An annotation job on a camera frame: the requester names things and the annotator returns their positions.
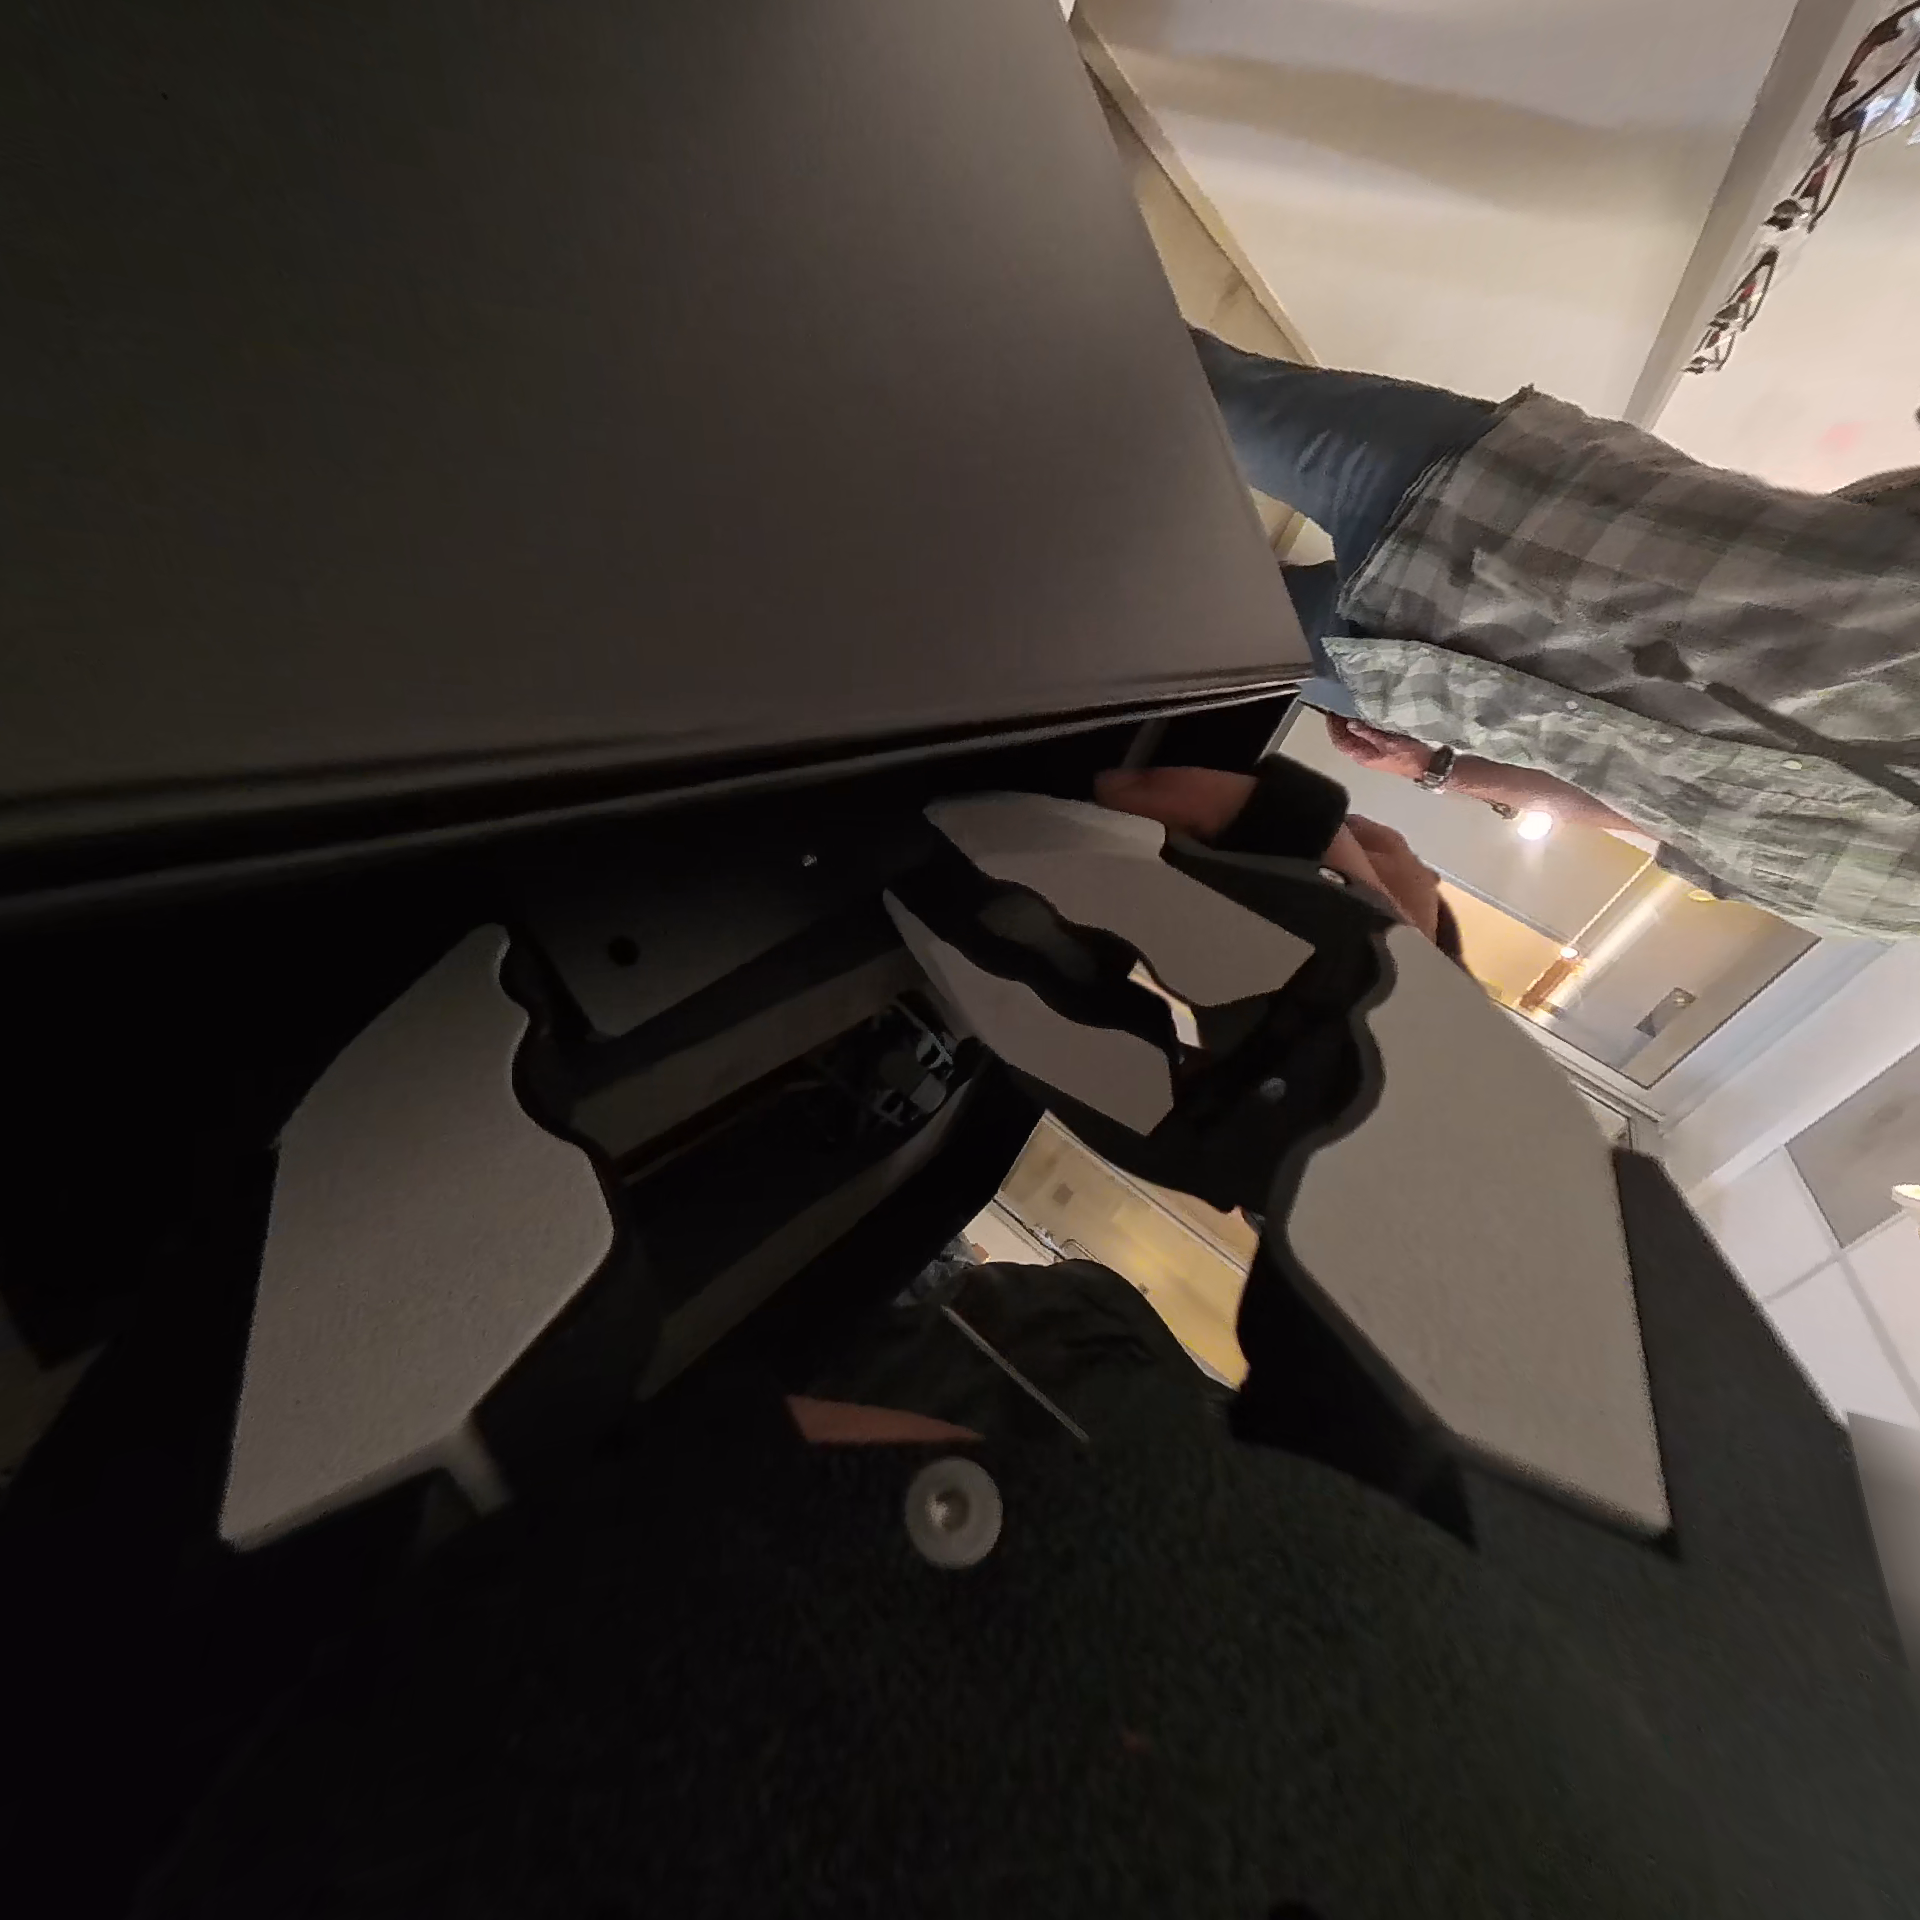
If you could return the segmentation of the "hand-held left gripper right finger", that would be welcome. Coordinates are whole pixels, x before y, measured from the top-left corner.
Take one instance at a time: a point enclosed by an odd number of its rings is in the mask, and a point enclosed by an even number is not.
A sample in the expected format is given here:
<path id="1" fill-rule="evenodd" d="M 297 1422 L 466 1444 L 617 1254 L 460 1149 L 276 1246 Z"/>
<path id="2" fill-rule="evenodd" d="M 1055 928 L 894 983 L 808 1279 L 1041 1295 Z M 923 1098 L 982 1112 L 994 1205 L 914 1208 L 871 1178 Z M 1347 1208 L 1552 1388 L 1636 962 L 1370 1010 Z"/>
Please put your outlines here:
<path id="1" fill-rule="evenodd" d="M 1353 1097 L 1281 1149 L 1240 1297 L 1236 1437 L 1471 1542 L 1503 1481 L 1639 1545 L 1673 1526 L 1611 1146 L 1417 933 L 1336 1031 Z"/>

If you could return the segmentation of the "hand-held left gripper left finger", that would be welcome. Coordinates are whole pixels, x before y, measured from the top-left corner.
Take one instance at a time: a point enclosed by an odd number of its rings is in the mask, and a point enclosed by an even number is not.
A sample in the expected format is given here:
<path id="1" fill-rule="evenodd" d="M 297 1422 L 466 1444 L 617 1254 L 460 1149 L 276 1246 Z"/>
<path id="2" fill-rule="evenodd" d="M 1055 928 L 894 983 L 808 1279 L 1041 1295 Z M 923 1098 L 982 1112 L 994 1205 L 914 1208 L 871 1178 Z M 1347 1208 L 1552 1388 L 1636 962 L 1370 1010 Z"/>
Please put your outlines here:
<path id="1" fill-rule="evenodd" d="M 660 1332 L 607 1159 L 530 1098 L 513 934 L 446 949 L 276 1141 L 219 1534 L 420 1479 L 487 1516 L 632 1400 Z"/>

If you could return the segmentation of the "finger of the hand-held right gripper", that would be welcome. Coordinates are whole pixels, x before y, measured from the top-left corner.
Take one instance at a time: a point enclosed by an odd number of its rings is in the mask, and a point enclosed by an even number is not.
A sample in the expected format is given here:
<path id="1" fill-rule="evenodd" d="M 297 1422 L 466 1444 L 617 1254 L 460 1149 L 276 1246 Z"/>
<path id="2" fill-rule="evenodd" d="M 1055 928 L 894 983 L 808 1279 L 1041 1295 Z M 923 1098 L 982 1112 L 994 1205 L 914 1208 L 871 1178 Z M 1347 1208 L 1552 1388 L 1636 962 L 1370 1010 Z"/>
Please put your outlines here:
<path id="1" fill-rule="evenodd" d="M 936 800 L 926 817 L 990 880 L 1128 941 L 1190 1006 L 1281 991 L 1312 960 L 1305 937 L 1168 863 L 1162 822 L 1016 791 Z"/>
<path id="2" fill-rule="evenodd" d="M 1179 1039 L 1163 998 L 1031 896 L 964 905 L 889 889 L 883 905 L 936 991 L 1006 1064 L 1150 1135 L 1172 1114 Z"/>

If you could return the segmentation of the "dark wall decoration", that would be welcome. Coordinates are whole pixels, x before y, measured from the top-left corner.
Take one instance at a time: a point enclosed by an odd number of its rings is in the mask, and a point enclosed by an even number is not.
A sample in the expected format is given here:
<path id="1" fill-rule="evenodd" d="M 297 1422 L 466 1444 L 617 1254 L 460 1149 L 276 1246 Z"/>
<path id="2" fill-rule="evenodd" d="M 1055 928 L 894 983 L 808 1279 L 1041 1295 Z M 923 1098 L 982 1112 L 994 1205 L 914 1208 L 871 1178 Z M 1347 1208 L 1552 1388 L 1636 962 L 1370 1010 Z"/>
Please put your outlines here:
<path id="1" fill-rule="evenodd" d="M 1919 5 L 1886 12 L 1857 40 L 1800 140 L 1787 184 L 1760 217 L 1740 273 L 1706 317 L 1686 377 L 1722 372 L 1760 317 L 1780 276 L 1833 210 L 1863 149 L 1903 134 L 1919 141 Z"/>

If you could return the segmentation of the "person's right hand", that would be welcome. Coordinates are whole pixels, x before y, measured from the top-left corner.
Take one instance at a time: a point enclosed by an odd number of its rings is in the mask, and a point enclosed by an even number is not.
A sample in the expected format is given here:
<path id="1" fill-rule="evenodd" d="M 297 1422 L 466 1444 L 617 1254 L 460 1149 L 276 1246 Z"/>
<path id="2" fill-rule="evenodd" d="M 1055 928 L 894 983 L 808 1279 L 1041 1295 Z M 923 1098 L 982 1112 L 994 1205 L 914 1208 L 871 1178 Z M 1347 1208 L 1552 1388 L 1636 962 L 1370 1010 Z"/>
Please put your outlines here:
<path id="1" fill-rule="evenodd" d="M 1345 785 L 1289 759 L 1256 775 L 1183 765 L 1112 769 L 1092 798 L 1220 853 L 1295 856 L 1330 869 L 1383 901 L 1466 967 L 1441 880 L 1409 841 L 1352 812 Z"/>

